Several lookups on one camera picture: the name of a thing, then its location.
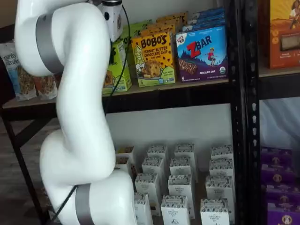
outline bobo's box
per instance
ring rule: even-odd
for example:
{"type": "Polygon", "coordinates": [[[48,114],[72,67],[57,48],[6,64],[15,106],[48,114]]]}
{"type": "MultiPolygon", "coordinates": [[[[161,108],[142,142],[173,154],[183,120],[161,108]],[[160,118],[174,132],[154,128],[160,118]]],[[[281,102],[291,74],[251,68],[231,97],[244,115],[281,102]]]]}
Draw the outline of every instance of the bobo's box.
{"type": "Polygon", "coordinates": [[[176,35],[179,79],[206,81],[227,77],[225,27],[183,32],[176,35]]]}
{"type": "Polygon", "coordinates": [[[261,167],[261,181],[262,184],[268,183],[295,183],[296,173],[290,166],[282,165],[268,165],[262,164],[261,167]]]}
{"type": "Polygon", "coordinates": [[[190,225],[186,196],[164,195],[161,211],[164,225],[190,225]]]}
{"type": "Polygon", "coordinates": [[[132,41],[140,87],[175,83],[172,32],[161,31],[134,37],[132,41]]]}
{"type": "MultiPolygon", "coordinates": [[[[115,53],[115,55],[113,57],[113,63],[109,64],[106,72],[106,77],[103,86],[103,94],[110,94],[113,91],[115,85],[119,80],[125,61],[125,49],[123,41],[114,43],[112,45],[112,50],[115,53]]],[[[128,91],[131,85],[132,83],[129,68],[126,62],[125,69],[121,77],[120,83],[116,88],[116,92],[128,91]]]]}

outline white tea box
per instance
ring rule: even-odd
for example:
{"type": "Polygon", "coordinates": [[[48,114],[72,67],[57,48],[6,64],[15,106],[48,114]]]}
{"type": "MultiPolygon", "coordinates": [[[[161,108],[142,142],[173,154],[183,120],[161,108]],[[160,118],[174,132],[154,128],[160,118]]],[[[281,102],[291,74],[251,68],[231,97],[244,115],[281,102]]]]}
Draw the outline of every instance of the white tea box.
{"type": "Polygon", "coordinates": [[[164,225],[190,225],[186,196],[164,195],[161,211],[164,225]]]}
{"type": "Polygon", "coordinates": [[[168,181],[170,195],[184,195],[187,197],[187,206],[190,219],[195,219],[195,193],[191,175],[171,175],[168,181]]]}
{"type": "Polygon", "coordinates": [[[200,214],[203,225],[229,225],[226,199],[201,199],[200,214]]]}
{"type": "Polygon", "coordinates": [[[233,160],[233,146],[231,144],[213,147],[210,149],[210,156],[215,158],[231,158],[233,160]]]}
{"type": "Polygon", "coordinates": [[[148,148],[147,155],[149,157],[151,156],[159,156],[164,159],[164,164],[165,164],[165,176],[169,177],[170,175],[170,169],[169,169],[169,164],[170,164],[170,157],[169,157],[169,151],[168,147],[166,145],[151,145],[148,148]]]}
{"type": "Polygon", "coordinates": [[[193,172],[193,177],[196,181],[196,183],[198,183],[199,178],[198,178],[198,160],[197,160],[197,156],[195,155],[194,152],[194,144],[178,144],[175,146],[175,157],[180,157],[180,156],[188,156],[190,158],[190,163],[192,166],[192,172],[193,172]]]}
{"type": "Polygon", "coordinates": [[[228,177],[225,175],[207,176],[205,186],[208,199],[227,199],[229,209],[229,220],[231,224],[235,224],[235,203],[233,198],[234,193],[232,177],[228,177]]]}
{"type": "Polygon", "coordinates": [[[171,175],[191,175],[192,179],[192,167],[188,156],[175,157],[170,162],[171,175]]]}
{"type": "Polygon", "coordinates": [[[157,173],[162,194],[164,195],[168,193],[163,158],[159,156],[146,157],[142,163],[142,170],[144,173],[157,173]]]}
{"type": "Polygon", "coordinates": [[[129,158],[127,158],[127,157],[116,157],[115,168],[119,168],[119,169],[127,172],[130,175],[131,179],[133,179],[132,171],[131,171],[131,164],[130,164],[129,158]]]}
{"type": "Polygon", "coordinates": [[[129,158],[133,178],[136,177],[138,172],[141,172],[139,166],[137,165],[135,148],[133,146],[125,147],[125,148],[119,148],[116,152],[116,156],[117,157],[127,157],[127,158],[129,158]]]}
{"type": "Polygon", "coordinates": [[[137,225],[153,225],[147,193],[135,193],[135,217],[137,225]]]}
{"type": "Polygon", "coordinates": [[[139,193],[147,193],[151,213],[160,216],[161,192],[158,175],[156,173],[139,173],[135,179],[136,190],[139,193]]]}

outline black shelf frame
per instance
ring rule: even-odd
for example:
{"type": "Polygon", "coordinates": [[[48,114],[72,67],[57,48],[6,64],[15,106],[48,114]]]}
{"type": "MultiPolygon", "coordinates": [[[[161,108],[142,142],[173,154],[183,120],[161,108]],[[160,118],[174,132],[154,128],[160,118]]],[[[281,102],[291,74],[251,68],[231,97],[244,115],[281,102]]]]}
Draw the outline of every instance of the black shelf frame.
{"type": "MultiPolygon", "coordinates": [[[[254,177],[254,174],[257,175],[257,171],[253,168],[257,158],[253,157],[253,155],[254,151],[257,151],[259,148],[259,138],[257,138],[259,137],[259,123],[249,123],[249,115],[251,117],[256,115],[256,121],[259,121],[259,115],[257,115],[259,112],[257,51],[253,54],[253,49],[256,48],[256,2],[252,0],[225,0],[224,2],[227,31],[228,83],[114,96],[108,112],[116,113],[230,103],[236,178],[236,224],[246,225],[257,221],[257,218],[252,218],[253,215],[250,214],[251,211],[249,210],[250,207],[254,209],[257,206],[255,205],[257,199],[249,197],[249,192],[252,194],[256,191],[256,189],[251,187],[249,181],[250,178],[254,177]],[[254,71],[251,67],[253,66],[252,63],[256,63],[254,71]],[[249,108],[253,103],[257,106],[255,111],[251,111],[249,108]],[[257,130],[256,135],[251,135],[250,131],[253,128],[257,130]],[[250,146],[254,138],[257,139],[258,144],[250,146]]],[[[0,41],[7,42],[13,39],[13,31],[13,25],[1,29],[0,41]]],[[[0,73],[7,74],[3,66],[0,67],[0,73]]],[[[41,208],[22,155],[21,147],[52,118],[56,117],[55,103],[0,108],[0,115],[4,121],[40,223],[44,225],[49,219],[49,215],[41,208]],[[11,122],[16,120],[34,121],[23,131],[15,134],[11,122]]]]}

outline purple box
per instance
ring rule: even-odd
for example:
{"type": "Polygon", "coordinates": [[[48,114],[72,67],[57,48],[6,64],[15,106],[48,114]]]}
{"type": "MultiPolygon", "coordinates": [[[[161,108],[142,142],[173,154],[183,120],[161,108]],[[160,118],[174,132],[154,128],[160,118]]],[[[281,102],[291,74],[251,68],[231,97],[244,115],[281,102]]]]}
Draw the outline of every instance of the purple box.
{"type": "Polygon", "coordinates": [[[268,184],[267,200],[274,200],[282,203],[300,204],[300,186],[286,184],[268,184]]]}
{"type": "Polygon", "coordinates": [[[298,225],[300,206],[268,202],[268,225],[298,225]]]}
{"type": "Polygon", "coordinates": [[[261,148],[261,164],[292,165],[293,152],[290,149],[261,148]]]}
{"type": "Polygon", "coordinates": [[[283,165],[268,165],[262,164],[261,167],[261,182],[268,183],[284,183],[293,184],[296,179],[296,174],[291,166],[283,165]]]}

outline orange box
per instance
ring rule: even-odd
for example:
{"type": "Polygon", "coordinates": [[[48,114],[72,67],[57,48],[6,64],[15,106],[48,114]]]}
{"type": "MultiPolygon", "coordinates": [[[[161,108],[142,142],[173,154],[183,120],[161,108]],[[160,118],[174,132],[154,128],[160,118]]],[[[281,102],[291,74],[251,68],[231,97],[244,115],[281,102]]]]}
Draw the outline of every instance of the orange box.
{"type": "Polygon", "coordinates": [[[164,20],[171,20],[171,19],[175,19],[175,18],[182,18],[182,23],[183,25],[187,25],[188,23],[188,12],[185,13],[176,13],[176,14],[172,14],[172,15],[166,15],[166,16],[162,16],[157,18],[156,22],[161,22],[164,20]]]}
{"type": "Polygon", "coordinates": [[[270,0],[270,68],[300,66],[300,1],[270,0]]]}

